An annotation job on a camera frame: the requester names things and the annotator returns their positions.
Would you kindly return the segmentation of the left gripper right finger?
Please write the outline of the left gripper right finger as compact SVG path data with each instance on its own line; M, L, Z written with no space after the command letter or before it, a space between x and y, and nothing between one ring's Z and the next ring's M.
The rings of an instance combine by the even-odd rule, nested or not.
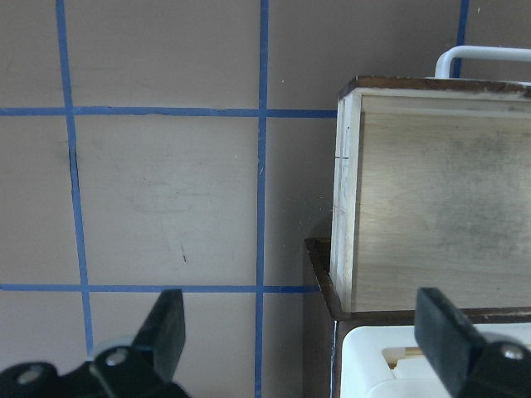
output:
M480 332L437 288L417 291L415 339L452 397L530 396L530 350Z

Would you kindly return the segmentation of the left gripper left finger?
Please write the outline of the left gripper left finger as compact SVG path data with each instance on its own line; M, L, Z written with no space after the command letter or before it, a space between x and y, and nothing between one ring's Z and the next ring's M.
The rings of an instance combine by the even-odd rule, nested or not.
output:
M74 371L25 362L1 372L2 397L187 397L173 381L185 344L183 294L166 289L129 345L110 347Z

